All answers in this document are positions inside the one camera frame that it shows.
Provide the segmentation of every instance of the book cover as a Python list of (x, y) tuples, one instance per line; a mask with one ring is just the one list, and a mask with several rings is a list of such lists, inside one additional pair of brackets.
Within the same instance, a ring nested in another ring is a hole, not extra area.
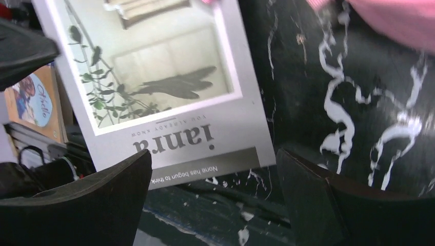
[(64, 142), (60, 104), (52, 65), (46, 65), (8, 88), (5, 99), (9, 119), (57, 142)]

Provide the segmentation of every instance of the white veining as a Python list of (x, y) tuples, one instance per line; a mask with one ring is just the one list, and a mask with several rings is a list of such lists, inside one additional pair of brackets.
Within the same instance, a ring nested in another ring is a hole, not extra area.
[(343, 8), (343, 12), (339, 15), (339, 23), (345, 26), (346, 32), (343, 40), (344, 52), (339, 53), (337, 56), (337, 62), (339, 64), (338, 67), (329, 65), (326, 61), (326, 53), (332, 55), (331, 46), (335, 46), (337, 44), (333, 36), (331, 23), (328, 23), (327, 28), (323, 30), (323, 41), (319, 45), (320, 64), (323, 70), (333, 78), (333, 80), (331, 80), (328, 84), (328, 90), (326, 92), (323, 106), (326, 114), (332, 121), (334, 121), (337, 125), (342, 123), (346, 127), (342, 131), (337, 128), (334, 133), (326, 136), (319, 148), (319, 151), (322, 153), (323, 150), (328, 150), (339, 157), (337, 167), (338, 174), (341, 172), (344, 160), (350, 155), (353, 144), (352, 139), (355, 134), (355, 125), (353, 124), (352, 118), (346, 112), (346, 110), (340, 104), (331, 99), (332, 95), (339, 84), (351, 83), (357, 88), (355, 93), (356, 101), (365, 101), (361, 97), (361, 89), (354, 84), (351, 78), (346, 78), (343, 71), (343, 58), (347, 56), (347, 28), (350, 22), (349, 6), (344, 3)]
[(372, 95), (388, 98), (399, 109), (397, 123), (388, 127), (383, 132), (379, 138), (379, 141), (373, 146), (370, 152), (370, 156), (372, 156), (374, 150), (376, 150), (378, 153), (376, 159), (371, 160), (370, 163), (370, 168), (372, 170), (368, 176), (368, 184), (370, 186), (373, 184), (373, 176), (375, 171), (378, 169), (378, 161), (382, 156), (384, 144), (396, 138), (408, 138), (409, 143), (403, 150), (397, 150), (396, 155), (391, 158), (389, 169), (384, 175), (381, 187), (382, 190), (385, 190), (390, 181), (391, 169), (394, 165), (394, 162), (405, 155), (413, 147), (416, 137), (420, 134), (422, 129), (422, 122), (420, 118), (413, 115), (411, 113), (411, 109), (417, 102), (419, 92), (422, 88), (423, 81), (427, 73), (427, 56), (422, 52), (417, 64), (412, 66), (410, 70), (413, 87), (406, 105), (400, 103), (392, 92), (388, 90), (382, 90), (380, 88), (375, 88), (367, 97), (364, 97), (361, 92), (361, 87), (358, 86), (352, 78), (345, 76), (343, 71), (343, 59), (347, 56), (348, 52), (347, 32), (350, 22), (350, 9), (347, 3), (343, 4), (343, 9), (343, 12), (338, 16), (338, 21), (341, 25), (345, 26), (345, 36), (343, 39), (344, 51), (337, 55), (337, 62), (339, 64), (338, 67), (330, 65), (326, 61), (326, 54), (328, 53), (332, 56), (331, 46), (335, 46), (336, 41), (331, 29), (331, 23), (325, 23), (325, 21), (319, 17), (320, 23), (326, 26), (326, 28), (323, 30), (323, 41), (319, 45), (320, 63), (323, 70), (333, 78), (333, 80), (331, 80), (328, 84), (328, 90), (326, 92), (324, 101), (324, 109), (332, 121), (334, 121), (336, 124), (342, 123), (345, 126), (344, 130), (337, 128), (335, 132), (327, 135), (323, 140), (319, 151), (322, 153), (323, 150), (328, 150), (339, 157), (337, 173), (340, 174), (343, 163), (349, 157), (353, 146), (352, 139), (355, 134), (355, 125), (352, 121), (352, 118), (340, 104), (331, 99), (338, 85), (341, 83), (350, 83), (355, 88), (355, 101), (359, 104), (371, 103)]
[(216, 179), (216, 177), (212, 177), (211, 179), (212, 179), (212, 180), (206, 178), (205, 181), (208, 182), (208, 183), (212, 183), (212, 184), (215, 184), (215, 185), (219, 185), (219, 181)]
[(249, 230), (247, 229), (247, 226), (242, 230), (239, 230), (238, 235), (240, 246), (244, 246), (249, 240)]
[(243, 219), (244, 219), (245, 221), (250, 221), (250, 220), (252, 220), (252, 218), (254, 217), (253, 214), (248, 213), (248, 212), (245, 212), (245, 211), (241, 211), (241, 212), (240, 212), (240, 215), (243, 217)]
[(419, 197), (422, 196), (422, 195), (424, 195), (424, 194), (429, 193), (430, 191), (432, 191), (434, 185), (435, 185), (435, 178), (433, 178), (433, 179), (429, 182), (429, 184), (428, 184), (428, 186), (427, 186), (427, 189), (426, 189), (426, 186), (423, 187), (423, 189), (422, 189), (421, 192), (419, 193)]
[[(275, 4), (276, 0), (269, 0), (269, 2), (266, 5), (267, 8), (267, 13), (270, 16), (270, 11), (272, 10), (272, 6)], [(275, 32), (278, 29), (278, 15), (276, 14), (276, 11), (273, 10), (273, 17), (274, 17), (274, 21), (273, 21), (273, 27), (270, 29), (269, 32), (269, 37), (267, 38), (267, 51), (269, 54), (269, 63), (270, 63), (270, 69), (272, 72), (272, 79), (275, 80), (275, 67), (273, 66), (273, 62), (272, 62), (272, 51), (271, 51), (271, 45), (272, 45), (272, 40), (273, 37), (275, 36)]]
[(179, 231), (182, 232), (182, 233), (189, 234), (189, 235), (194, 235), (197, 239), (203, 241), (204, 243), (206, 243), (206, 244), (208, 244), (208, 245), (216, 245), (216, 242), (215, 242), (215, 241), (211, 241), (210, 239), (208, 239), (208, 238), (206, 238), (206, 237), (204, 237), (204, 236), (202, 236), (202, 235), (199, 235), (198, 233), (196, 233), (196, 232), (194, 232), (193, 230), (191, 230), (189, 227), (184, 227), (183, 225), (178, 224), (178, 223), (176, 223), (176, 222), (173, 221), (173, 220), (170, 220), (170, 219), (165, 218), (165, 217), (163, 217), (163, 216), (161, 216), (161, 215), (158, 215), (158, 214), (156, 214), (156, 213), (153, 213), (152, 211), (147, 210), (147, 209), (142, 209), (142, 212), (150, 213), (150, 214), (154, 215), (154, 217), (155, 217), (156, 219), (158, 219), (159, 221), (161, 221), (161, 222), (163, 222), (163, 223), (165, 223), (165, 224), (168, 224), (168, 225), (171, 225), (171, 226), (175, 227), (177, 230), (179, 230)]
[(273, 97), (273, 110), (270, 118), (266, 118), (267, 122), (272, 123), (272, 144), (275, 142), (275, 113), (276, 113), (276, 101), (275, 97)]
[(270, 194), (272, 194), (272, 179), (270, 178), (270, 168), (269, 167), (267, 167), (267, 172), (269, 173), (270, 189), (269, 189), (269, 194), (267, 194), (267, 196), (264, 200), (267, 200), (269, 198)]
[(427, 74), (427, 68), (427, 55), (424, 52), (421, 52), (419, 60), (410, 69), (413, 86), (409, 99), (406, 102), (405, 108), (401, 108), (401, 111), (397, 114), (397, 122), (394, 125), (388, 127), (382, 133), (378, 142), (375, 143), (370, 151), (371, 157), (373, 155), (373, 151), (377, 151), (378, 154), (374, 160), (372, 159), (370, 161), (371, 173), (368, 175), (369, 186), (373, 185), (374, 173), (379, 168), (378, 161), (382, 156), (384, 144), (397, 138), (408, 138), (409, 140), (408, 145), (402, 150), (397, 150), (396, 155), (391, 158), (388, 171), (385, 173), (382, 180), (381, 190), (385, 190), (390, 182), (391, 170), (394, 166), (394, 162), (400, 157), (404, 156), (406, 153), (408, 153), (408, 151), (414, 146), (416, 138), (422, 130), (422, 121), (418, 116), (412, 114), (411, 109), (417, 102), (419, 92), (422, 88), (424, 78)]
[(265, 191), (267, 191), (267, 187), (266, 187), (266, 185), (264, 184), (264, 179), (263, 179), (260, 175), (258, 175), (257, 173), (253, 172), (252, 169), (249, 169), (248, 178), (247, 178), (246, 183), (245, 183), (246, 186), (248, 185), (249, 179), (250, 179), (251, 177), (254, 177), (255, 180), (257, 181), (257, 187), (256, 187), (256, 189), (255, 189), (255, 197), (257, 197), (258, 187), (259, 187), (260, 184), (261, 184), (261, 186), (263, 187), (263, 189), (264, 189)]

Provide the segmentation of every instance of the plant leaf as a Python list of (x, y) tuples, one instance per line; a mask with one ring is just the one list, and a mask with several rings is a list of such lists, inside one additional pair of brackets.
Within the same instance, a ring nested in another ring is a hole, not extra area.
[(95, 46), (94, 54), (92, 55), (92, 63), (91, 66), (94, 66), (101, 59), (101, 47)]
[(106, 73), (103, 76), (101, 76), (99, 79), (107, 78), (107, 75), (109, 75), (111, 71), (112, 69), (107, 70)]
[(139, 115), (139, 114), (141, 114), (143, 111), (144, 111), (143, 109), (136, 109), (136, 110), (133, 111), (133, 114), (137, 114), (137, 115)]
[(101, 101), (97, 100), (93, 106), (94, 106), (94, 108), (100, 110), (104, 107), (104, 104)]
[(86, 62), (85, 60), (77, 60), (77, 59), (74, 59), (74, 61), (75, 61), (76, 63), (85, 63), (85, 62)]
[(89, 73), (83, 74), (82, 77), (86, 81), (92, 81), (93, 80), (92, 76)]
[(118, 86), (118, 89), (116, 91), (119, 93), (123, 93), (124, 90), (125, 90), (125, 85), (122, 84), (122, 85)]
[(78, 30), (76, 26), (70, 26), (69, 27), (69, 35), (72, 40), (76, 41), (77, 43), (82, 43), (82, 34)]
[(114, 92), (115, 92), (114, 90), (105, 90), (105, 91), (101, 91), (100, 95), (110, 95)]
[(92, 72), (92, 74), (96, 74), (96, 75), (100, 75), (100, 74), (103, 74), (103, 73), (104, 73), (103, 69), (98, 69), (98, 70)]
[(130, 114), (124, 114), (124, 115), (121, 115), (121, 116), (120, 116), (120, 119), (125, 119), (125, 118), (127, 118), (128, 116), (130, 116)]

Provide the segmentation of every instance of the green plant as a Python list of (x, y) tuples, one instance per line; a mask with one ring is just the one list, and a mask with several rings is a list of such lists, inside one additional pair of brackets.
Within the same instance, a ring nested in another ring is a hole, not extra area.
[(85, 64), (87, 67), (87, 71), (80, 74), (80, 77), (82, 83), (92, 84), (92, 90), (86, 95), (93, 107), (93, 116), (97, 120), (98, 127), (106, 118), (109, 118), (111, 124), (114, 125), (120, 123), (121, 119), (136, 119), (158, 113), (157, 104), (146, 105), (125, 92), (125, 85), (120, 82), (113, 68), (102, 58), (101, 47), (92, 42), (68, 0), (65, 0), (65, 4), (72, 23), (68, 31), (73, 43), (69, 45), (80, 46), (83, 58), (75, 58), (74, 61), (78, 64)]
[(64, 1), (71, 21), (68, 32), (73, 43), (69, 45), (79, 46), (82, 53), (82, 57), (75, 57), (74, 61), (86, 66), (86, 70), (81, 71), (80, 77), (83, 84), (92, 85), (92, 89), (86, 95), (93, 108), (93, 116), (98, 127), (106, 118), (114, 125), (120, 123), (122, 119), (136, 119), (171, 109), (171, 107), (159, 109), (158, 104), (153, 102), (144, 104), (133, 98), (134, 95), (164, 93), (177, 98), (194, 100), (200, 98), (196, 92), (213, 86), (212, 82), (205, 79), (216, 71), (216, 67), (207, 66), (157, 81), (145, 81), (137, 91), (127, 93), (125, 85), (102, 57), (101, 47), (92, 42), (70, 2)]

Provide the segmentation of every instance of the black object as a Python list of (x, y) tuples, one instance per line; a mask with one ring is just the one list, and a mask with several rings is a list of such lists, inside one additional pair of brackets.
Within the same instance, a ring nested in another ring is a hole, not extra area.
[(276, 161), (298, 246), (435, 243), (434, 198), (371, 188), (284, 149)]
[(0, 200), (0, 244), (132, 245), (151, 173), (143, 150), (32, 198)]
[(54, 41), (0, 19), (0, 91), (52, 62), (59, 51)]
[(22, 164), (23, 152), (27, 150), (35, 151), (41, 157), (42, 164), (45, 164), (42, 150), (35, 146), (21, 149), (18, 154), (18, 163), (0, 163), (0, 199), (17, 196), (29, 197), (46, 190), (36, 177), (34, 169), (28, 169)]

